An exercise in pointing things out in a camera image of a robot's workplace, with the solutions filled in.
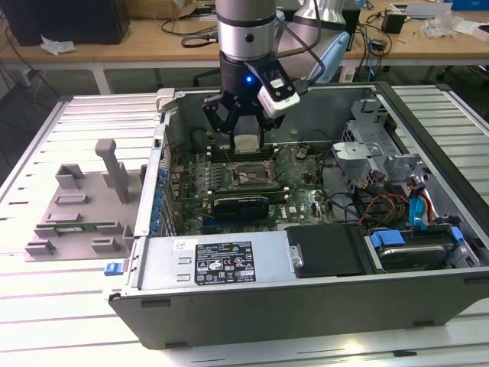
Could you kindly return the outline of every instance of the power supply label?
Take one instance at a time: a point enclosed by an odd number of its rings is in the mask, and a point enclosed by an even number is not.
[[[251,242],[196,245],[198,285],[232,284],[256,281]]]

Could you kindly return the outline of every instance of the white paper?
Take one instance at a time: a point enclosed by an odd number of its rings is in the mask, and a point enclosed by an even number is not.
[[[476,21],[460,21],[453,30],[459,33],[472,34],[474,29],[483,24],[485,23],[478,23]]]
[[[71,41],[67,42],[58,42],[49,40],[41,35],[43,43],[40,44],[40,48],[46,50],[50,54],[58,56],[59,54],[63,54],[66,52],[76,51],[75,44]]]
[[[176,239],[173,241],[174,251],[193,251],[199,243],[197,239]]]

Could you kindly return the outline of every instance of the blue latch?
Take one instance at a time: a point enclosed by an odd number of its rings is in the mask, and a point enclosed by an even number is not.
[[[104,270],[104,275],[106,277],[113,277],[113,276],[116,276],[116,275],[123,275],[124,274],[124,265],[123,263],[121,262],[109,262],[106,266],[105,266],[105,270]]]
[[[156,189],[156,190],[154,191],[154,195],[155,195],[155,197],[159,197],[159,198],[163,199],[164,192],[163,192],[163,190],[162,190],[162,189]]]
[[[150,231],[157,233],[160,230],[160,226],[158,223],[151,223],[150,224]]]
[[[411,226],[418,226],[421,229],[426,229],[426,224],[423,222],[423,214],[425,212],[425,202],[419,196],[411,199],[410,204],[410,223]]]
[[[370,235],[370,240],[375,248],[381,246],[401,246],[406,242],[399,231],[377,231],[373,235]]]
[[[161,216],[161,211],[160,208],[154,207],[153,211],[151,212],[151,219],[152,220],[158,220]]]
[[[167,170],[165,170],[164,168],[160,168],[160,169],[158,170],[158,178],[159,178],[160,180],[166,180],[166,179],[167,179],[167,177],[168,177],[168,172],[167,172]]]
[[[464,234],[458,227],[452,227],[452,234],[457,244],[460,245],[461,242],[464,240]]]

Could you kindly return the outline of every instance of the computer case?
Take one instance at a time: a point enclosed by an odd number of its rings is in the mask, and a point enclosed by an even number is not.
[[[0,0],[12,34],[24,46],[41,35],[75,44],[120,44],[129,29],[125,0]]]

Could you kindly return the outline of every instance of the power cable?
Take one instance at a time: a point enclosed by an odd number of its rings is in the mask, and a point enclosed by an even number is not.
[[[10,31],[10,26],[7,26],[5,29],[5,36],[7,37],[8,44],[10,44],[10,47],[12,47],[12,50],[15,52],[15,54],[18,56],[19,59],[22,60],[23,63],[25,63],[29,69],[32,71],[36,72],[36,70],[22,57],[22,55],[17,51],[17,48],[15,48],[14,43],[12,42],[12,39],[8,36],[8,31]],[[46,84],[46,86],[53,92],[57,97],[60,97],[60,94],[40,75],[38,76],[41,78],[41,80]]]

